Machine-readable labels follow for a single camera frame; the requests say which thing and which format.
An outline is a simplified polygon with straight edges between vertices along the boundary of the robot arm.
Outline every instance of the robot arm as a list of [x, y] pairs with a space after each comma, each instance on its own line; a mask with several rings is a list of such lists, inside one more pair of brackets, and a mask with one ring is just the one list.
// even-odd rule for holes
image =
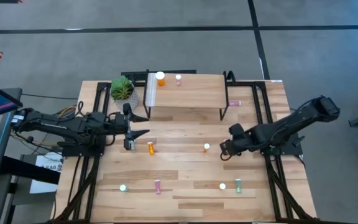
[[103, 153], [100, 150], [106, 145], [105, 137], [117, 134], [125, 135], [124, 147], [130, 150], [131, 143], [136, 138], [149, 132], [131, 131], [130, 121], [143, 122], [148, 119], [134, 115], [129, 104], [124, 105], [124, 114], [113, 114], [114, 119], [100, 112], [86, 113], [74, 118], [57, 118], [26, 108], [15, 114], [11, 126], [17, 133], [38, 130], [63, 137], [65, 141], [58, 142], [58, 145], [63, 148], [64, 156], [92, 156]]
[[229, 128], [232, 140], [220, 144], [223, 156], [240, 155], [241, 152], [251, 152], [267, 147], [277, 147], [285, 144], [288, 138], [313, 124], [316, 121], [330, 122], [339, 116], [339, 108], [330, 98], [321, 96], [307, 101], [291, 115], [274, 123], [260, 124], [244, 131], [240, 124]]

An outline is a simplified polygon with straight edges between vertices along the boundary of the black stand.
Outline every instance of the black stand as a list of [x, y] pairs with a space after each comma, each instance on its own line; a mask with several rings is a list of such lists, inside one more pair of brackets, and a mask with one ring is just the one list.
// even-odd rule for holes
[[50, 184], [58, 184], [60, 177], [59, 172], [38, 167], [7, 156], [2, 158], [0, 172], [3, 174], [12, 174]]

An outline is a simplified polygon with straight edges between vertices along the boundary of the wooden tabletop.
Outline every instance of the wooden tabletop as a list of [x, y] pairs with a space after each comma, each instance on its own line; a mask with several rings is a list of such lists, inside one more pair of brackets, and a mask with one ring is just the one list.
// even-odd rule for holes
[[[83, 112], [93, 109], [96, 85], [96, 81], [83, 82]], [[274, 120], [290, 114], [283, 83], [266, 81], [266, 86]], [[143, 90], [137, 88], [140, 99]], [[257, 124], [250, 87], [229, 87], [229, 100], [241, 101], [241, 106], [230, 106], [223, 121], [206, 108], [154, 108], [149, 122], [131, 124], [132, 130], [150, 129], [137, 140], [136, 153], [126, 151], [123, 136], [117, 136], [100, 160], [91, 222], [274, 221], [264, 158], [258, 152], [245, 152], [227, 162], [219, 158], [219, 143], [230, 138], [231, 125], [241, 123], [248, 129]], [[139, 102], [134, 113], [145, 116], [141, 105]], [[113, 111], [118, 109], [110, 100], [108, 112]], [[149, 141], [154, 142], [156, 150], [152, 156], [147, 148]], [[203, 152], [205, 143], [211, 145], [208, 153]], [[305, 168], [293, 156], [282, 159], [289, 191], [306, 212], [315, 216]], [[67, 205], [76, 160], [69, 157], [63, 164], [57, 190], [58, 214]], [[77, 191], [81, 165], [73, 192]], [[161, 180], [160, 195], [155, 193], [155, 179]], [[235, 179], [242, 179], [241, 194], [236, 193]], [[219, 190], [220, 183], [226, 184], [226, 190]], [[120, 192], [121, 184], [129, 191]], [[285, 217], [282, 195], [277, 192]], [[86, 193], [80, 218], [85, 215], [87, 198]]]
[[[181, 75], [177, 85], [176, 75]], [[223, 75], [165, 74], [165, 84], [157, 84], [155, 73], [149, 73], [145, 104], [149, 107], [225, 108]]]

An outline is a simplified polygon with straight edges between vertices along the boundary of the white cap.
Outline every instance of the white cap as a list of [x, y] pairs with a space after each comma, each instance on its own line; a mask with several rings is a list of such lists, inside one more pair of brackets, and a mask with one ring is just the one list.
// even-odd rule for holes
[[165, 74], [163, 72], [157, 72], [155, 74], [155, 78], [158, 80], [161, 80], [161, 79], [165, 78]]
[[119, 190], [120, 190], [120, 191], [126, 191], [126, 190], [127, 190], [127, 186], [125, 186], [125, 184], [122, 184], [121, 186], [119, 186]]
[[221, 183], [221, 184], [219, 185], [219, 188], [222, 189], [222, 190], [226, 189], [226, 184]]

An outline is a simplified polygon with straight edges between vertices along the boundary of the wood plank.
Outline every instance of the wood plank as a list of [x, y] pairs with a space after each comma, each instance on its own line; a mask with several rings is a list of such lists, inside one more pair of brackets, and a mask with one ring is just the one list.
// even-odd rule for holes
[[223, 75], [180, 74], [181, 84], [176, 84], [177, 74], [166, 73], [165, 84], [160, 86], [149, 73], [146, 106], [179, 108], [225, 108], [226, 94]]

